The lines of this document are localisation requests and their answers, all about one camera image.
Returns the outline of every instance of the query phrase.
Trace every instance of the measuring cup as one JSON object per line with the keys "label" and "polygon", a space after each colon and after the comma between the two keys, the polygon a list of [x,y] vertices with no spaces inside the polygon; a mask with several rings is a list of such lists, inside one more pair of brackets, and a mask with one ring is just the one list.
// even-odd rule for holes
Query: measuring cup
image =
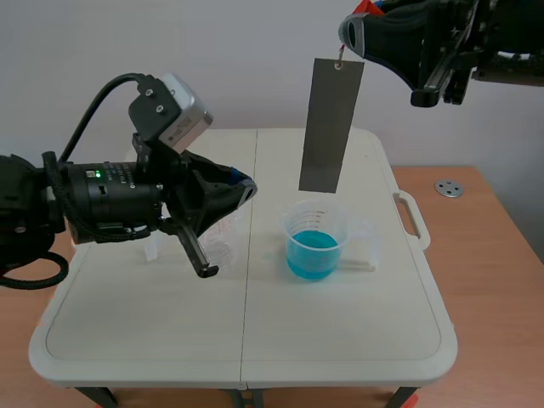
{"label": "measuring cup", "polygon": [[[375,246],[377,237],[369,223],[351,217],[338,204],[328,200],[299,202],[280,218],[285,228],[286,258],[297,276],[323,279],[337,267],[344,246],[351,238],[368,238]],[[377,249],[371,249],[376,264]]]}

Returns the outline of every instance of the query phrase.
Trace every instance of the table leg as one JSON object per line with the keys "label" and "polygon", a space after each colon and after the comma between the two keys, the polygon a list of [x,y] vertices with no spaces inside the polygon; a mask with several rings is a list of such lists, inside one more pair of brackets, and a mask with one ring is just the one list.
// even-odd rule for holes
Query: table leg
{"label": "table leg", "polygon": [[76,390],[102,408],[117,408],[116,397],[106,387],[76,387]]}
{"label": "table leg", "polygon": [[[225,391],[229,393],[234,408],[264,408],[262,389],[247,389],[245,391],[227,389]],[[244,398],[242,393],[251,393],[251,396],[249,398]]]}
{"label": "table leg", "polygon": [[385,408],[401,408],[401,406],[417,391],[417,387],[400,387],[385,405]]}

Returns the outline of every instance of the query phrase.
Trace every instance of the white wall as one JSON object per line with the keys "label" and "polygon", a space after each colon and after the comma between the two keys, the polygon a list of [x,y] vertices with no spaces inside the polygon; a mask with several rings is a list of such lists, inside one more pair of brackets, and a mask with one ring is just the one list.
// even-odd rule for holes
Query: white wall
{"label": "white wall", "polygon": [[[96,92],[126,71],[176,71],[216,128],[303,127],[315,57],[335,58],[357,0],[4,0],[0,149],[60,152]],[[73,156],[121,160],[130,86],[111,96]],[[474,164],[544,257],[544,89],[472,82],[462,106],[410,106],[393,73],[367,64],[354,125],[393,164]]]}

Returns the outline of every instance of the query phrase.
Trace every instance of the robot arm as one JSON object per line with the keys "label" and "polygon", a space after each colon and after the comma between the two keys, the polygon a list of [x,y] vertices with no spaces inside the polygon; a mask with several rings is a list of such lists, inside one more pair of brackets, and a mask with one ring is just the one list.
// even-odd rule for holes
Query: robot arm
{"label": "robot arm", "polygon": [[544,0],[389,0],[382,11],[350,15],[340,39],[401,77],[414,106],[459,105],[471,75],[544,86]]}
{"label": "robot arm", "polygon": [[[68,161],[94,112],[108,93],[137,82],[139,97],[128,113],[136,128],[136,162],[74,164]],[[41,289],[60,283],[68,263],[49,252],[69,222],[75,243],[123,242],[160,230],[176,235],[201,278],[214,276],[197,237],[253,198],[257,186],[244,173],[186,150],[212,122],[202,102],[179,78],[125,74],[96,96],[57,160],[43,168],[17,156],[0,156],[0,286]],[[170,218],[162,216],[167,205]],[[35,260],[59,265],[56,276],[28,281],[7,277]]]}

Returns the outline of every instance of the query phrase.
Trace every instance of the blue liquid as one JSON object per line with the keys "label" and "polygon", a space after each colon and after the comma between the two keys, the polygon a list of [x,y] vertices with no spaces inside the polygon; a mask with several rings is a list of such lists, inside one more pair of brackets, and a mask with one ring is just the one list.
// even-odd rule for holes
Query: blue liquid
{"label": "blue liquid", "polygon": [[[293,239],[312,248],[332,248],[337,244],[330,235],[320,231],[302,231]],[[330,275],[336,268],[342,248],[330,251],[312,251],[292,241],[287,242],[287,263],[295,275],[304,279],[318,280]]]}

